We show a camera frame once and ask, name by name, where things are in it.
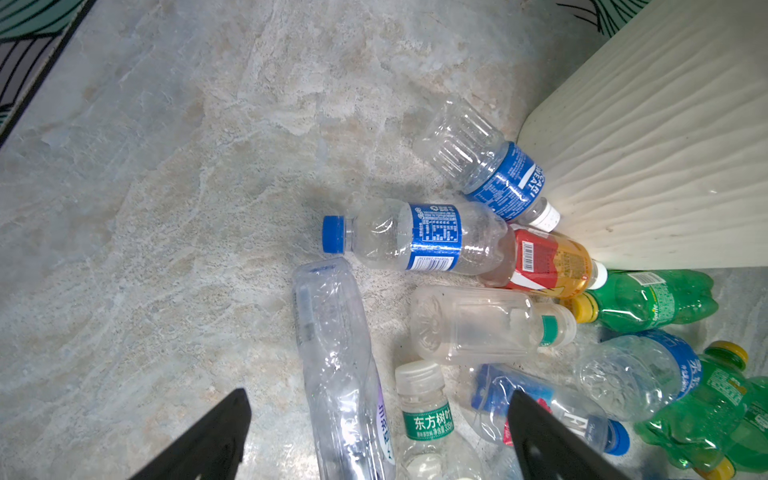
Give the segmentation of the clear squat bottle green band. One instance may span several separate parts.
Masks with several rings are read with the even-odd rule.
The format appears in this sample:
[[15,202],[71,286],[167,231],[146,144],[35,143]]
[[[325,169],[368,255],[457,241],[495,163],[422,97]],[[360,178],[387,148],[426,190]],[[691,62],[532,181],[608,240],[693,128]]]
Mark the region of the clear squat bottle green band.
[[410,339],[416,353],[443,365],[509,363],[571,344],[570,310],[512,290],[421,286],[411,295]]

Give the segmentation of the clear bottle green Chinese label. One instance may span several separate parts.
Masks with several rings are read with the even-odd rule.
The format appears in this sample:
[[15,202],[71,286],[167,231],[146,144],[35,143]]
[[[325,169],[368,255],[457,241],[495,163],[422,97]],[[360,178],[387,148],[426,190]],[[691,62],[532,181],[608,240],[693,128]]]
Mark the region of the clear bottle green Chinese label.
[[426,360],[395,369],[405,427],[399,465],[403,479],[483,479],[475,449],[455,431],[441,366]]

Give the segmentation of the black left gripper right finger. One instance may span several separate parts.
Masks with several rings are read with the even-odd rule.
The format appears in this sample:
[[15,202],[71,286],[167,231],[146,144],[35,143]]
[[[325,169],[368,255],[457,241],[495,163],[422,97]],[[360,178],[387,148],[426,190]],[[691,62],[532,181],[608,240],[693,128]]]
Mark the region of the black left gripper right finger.
[[511,396],[508,426],[524,479],[627,479],[522,391]]

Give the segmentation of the clear bottle blue cap label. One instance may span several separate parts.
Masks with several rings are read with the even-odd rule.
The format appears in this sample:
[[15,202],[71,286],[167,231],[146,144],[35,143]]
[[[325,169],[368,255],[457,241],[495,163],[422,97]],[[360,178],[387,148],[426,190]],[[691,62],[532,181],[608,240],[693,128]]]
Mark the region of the clear bottle blue cap label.
[[507,223],[481,203],[376,199],[354,214],[326,216],[322,248],[377,270],[477,276],[501,264],[507,233]]

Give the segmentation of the tall crushed clear bottle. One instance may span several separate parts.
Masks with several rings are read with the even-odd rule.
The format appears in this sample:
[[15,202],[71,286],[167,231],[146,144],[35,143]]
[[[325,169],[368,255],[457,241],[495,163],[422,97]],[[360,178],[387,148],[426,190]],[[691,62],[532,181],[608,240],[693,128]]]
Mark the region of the tall crushed clear bottle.
[[302,265],[293,294],[321,478],[395,478],[381,381],[351,265],[341,257]]

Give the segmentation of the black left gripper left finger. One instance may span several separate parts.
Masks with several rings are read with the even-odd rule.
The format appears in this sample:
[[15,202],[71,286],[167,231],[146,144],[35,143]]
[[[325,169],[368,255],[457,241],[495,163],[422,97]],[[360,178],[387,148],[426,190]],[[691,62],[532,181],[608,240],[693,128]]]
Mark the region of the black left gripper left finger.
[[133,477],[233,479],[243,461],[250,421],[246,390],[237,388]]

